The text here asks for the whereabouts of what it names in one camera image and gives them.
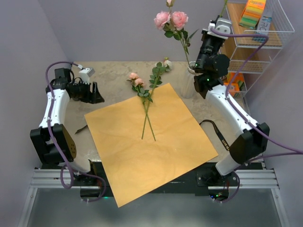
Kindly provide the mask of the peach rose stem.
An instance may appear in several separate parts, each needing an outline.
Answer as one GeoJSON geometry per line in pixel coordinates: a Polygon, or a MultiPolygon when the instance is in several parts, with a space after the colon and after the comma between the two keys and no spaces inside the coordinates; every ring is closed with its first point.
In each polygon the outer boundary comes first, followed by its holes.
{"type": "Polygon", "coordinates": [[[139,77],[137,73],[131,72],[127,78],[127,81],[131,83],[132,91],[134,91],[137,94],[137,96],[140,98],[145,113],[141,139],[144,138],[146,125],[148,124],[151,130],[152,138],[154,141],[156,141],[156,137],[148,114],[149,111],[148,104],[152,102],[151,93],[149,92],[149,90],[145,89],[145,82],[141,77],[139,77]]]}

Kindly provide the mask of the pale pink rose stem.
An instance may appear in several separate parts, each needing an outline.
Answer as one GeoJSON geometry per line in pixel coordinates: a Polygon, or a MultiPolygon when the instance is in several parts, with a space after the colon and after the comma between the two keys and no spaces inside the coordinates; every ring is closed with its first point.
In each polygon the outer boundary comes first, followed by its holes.
{"type": "Polygon", "coordinates": [[[227,3],[228,3],[228,0],[224,0],[223,1],[223,8],[222,8],[222,10],[221,10],[221,12],[219,14],[219,17],[223,16],[224,11],[226,10],[227,3]]]}

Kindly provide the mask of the black printed ribbon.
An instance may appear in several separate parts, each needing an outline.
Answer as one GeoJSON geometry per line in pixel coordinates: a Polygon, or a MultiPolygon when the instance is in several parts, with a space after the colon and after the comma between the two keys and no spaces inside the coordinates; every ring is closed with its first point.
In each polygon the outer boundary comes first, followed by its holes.
{"type": "Polygon", "coordinates": [[[141,120],[91,121],[88,125],[76,131],[80,133],[89,128],[99,153],[106,150],[123,150],[131,146],[160,149],[198,150],[202,148],[213,149],[213,146],[203,131],[201,124],[209,123],[213,126],[215,135],[226,150],[229,144],[211,120],[201,123],[194,119],[180,121],[159,121],[155,126],[143,124],[141,120]]]}

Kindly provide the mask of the orange wrapping paper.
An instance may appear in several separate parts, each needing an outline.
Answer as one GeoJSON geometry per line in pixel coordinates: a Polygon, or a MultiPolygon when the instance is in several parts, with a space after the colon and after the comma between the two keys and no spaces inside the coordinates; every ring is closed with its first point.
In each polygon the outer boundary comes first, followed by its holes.
{"type": "Polygon", "coordinates": [[[119,207],[218,155],[170,84],[152,99],[150,122],[137,96],[85,115],[119,207]]]}

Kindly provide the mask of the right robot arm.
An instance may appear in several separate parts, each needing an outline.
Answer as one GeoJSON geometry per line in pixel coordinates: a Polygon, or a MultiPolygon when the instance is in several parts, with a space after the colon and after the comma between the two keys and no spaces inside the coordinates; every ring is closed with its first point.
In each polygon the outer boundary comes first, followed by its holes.
{"type": "Polygon", "coordinates": [[[226,55],[218,54],[225,39],[226,36],[218,37],[203,29],[202,46],[194,64],[196,92],[221,111],[236,136],[228,148],[229,154],[202,176],[208,186],[223,185],[236,168],[263,153],[267,148],[267,139],[261,133],[269,134],[269,126],[250,117],[228,93],[221,80],[227,75],[230,63],[226,55]]]}

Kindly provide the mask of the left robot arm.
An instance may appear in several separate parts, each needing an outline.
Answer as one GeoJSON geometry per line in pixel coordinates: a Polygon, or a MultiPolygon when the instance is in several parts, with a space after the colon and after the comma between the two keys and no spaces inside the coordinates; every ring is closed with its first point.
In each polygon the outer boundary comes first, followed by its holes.
{"type": "Polygon", "coordinates": [[[38,128],[31,130],[30,138],[43,164],[62,166],[67,160],[74,170],[83,172],[82,181],[94,185],[97,172],[90,161],[77,154],[76,145],[64,126],[66,108],[71,99],[89,104],[103,103],[97,82],[90,82],[93,68],[82,68],[78,77],[67,68],[55,69],[55,78],[47,87],[47,105],[38,128]]]}

